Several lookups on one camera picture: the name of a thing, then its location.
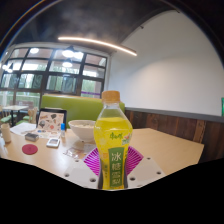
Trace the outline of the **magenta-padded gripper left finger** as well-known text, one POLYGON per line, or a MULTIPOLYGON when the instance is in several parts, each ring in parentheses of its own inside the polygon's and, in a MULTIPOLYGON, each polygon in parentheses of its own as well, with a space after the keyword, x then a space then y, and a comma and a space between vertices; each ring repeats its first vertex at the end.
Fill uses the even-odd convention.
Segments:
POLYGON ((98 150, 94 148, 82 159, 75 155, 64 176, 81 187, 101 189, 102 177, 98 150))

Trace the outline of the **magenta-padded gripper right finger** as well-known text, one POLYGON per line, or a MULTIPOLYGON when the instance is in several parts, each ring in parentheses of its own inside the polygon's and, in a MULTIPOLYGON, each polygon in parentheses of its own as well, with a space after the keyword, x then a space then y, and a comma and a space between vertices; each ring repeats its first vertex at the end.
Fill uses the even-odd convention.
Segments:
POLYGON ((132 146, 128 148, 125 172, 126 189, 143 187, 165 177, 163 170, 151 157, 144 157, 132 146))

